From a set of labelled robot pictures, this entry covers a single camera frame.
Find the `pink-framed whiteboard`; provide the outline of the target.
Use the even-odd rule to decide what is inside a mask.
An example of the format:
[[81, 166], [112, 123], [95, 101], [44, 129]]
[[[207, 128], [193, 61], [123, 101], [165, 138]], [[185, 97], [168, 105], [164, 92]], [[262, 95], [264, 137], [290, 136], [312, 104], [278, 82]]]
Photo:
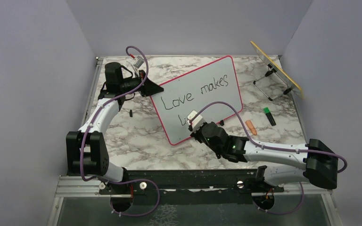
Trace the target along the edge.
[[169, 144], [190, 138], [187, 116], [212, 102], [202, 112], [207, 122], [219, 123], [241, 112], [243, 102], [233, 58], [224, 56], [161, 84], [163, 92], [151, 100]]

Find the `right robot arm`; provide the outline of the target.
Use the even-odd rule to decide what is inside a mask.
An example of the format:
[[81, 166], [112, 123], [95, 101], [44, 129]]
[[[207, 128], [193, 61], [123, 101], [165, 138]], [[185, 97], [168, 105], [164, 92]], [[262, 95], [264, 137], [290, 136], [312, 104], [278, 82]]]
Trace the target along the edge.
[[286, 145], [256, 142], [247, 137], [228, 135], [214, 122], [200, 126], [189, 125], [191, 137], [205, 144], [217, 158], [230, 162], [264, 161], [277, 164], [265, 167], [264, 172], [253, 179], [254, 188], [260, 192], [271, 186], [309, 182], [312, 185], [333, 190], [337, 187], [338, 160], [321, 141], [312, 139], [308, 145]]

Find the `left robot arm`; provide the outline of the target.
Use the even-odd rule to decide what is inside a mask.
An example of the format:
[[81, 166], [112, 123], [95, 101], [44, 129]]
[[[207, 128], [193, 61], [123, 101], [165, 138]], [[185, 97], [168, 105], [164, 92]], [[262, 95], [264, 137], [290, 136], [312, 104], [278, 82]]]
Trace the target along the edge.
[[111, 181], [111, 187], [120, 194], [129, 189], [129, 180], [125, 168], [110, 163], [104, 134], [127, 101], [126, 95], [138, 92], [142, 97], [149, 97], [164, 91], [146, 77], [144, 70], [125, 78], [124, 69], [118, 62], [105, 65], [106, 81], [96, 109], [83, 126], [66, 136], [68, 171]]

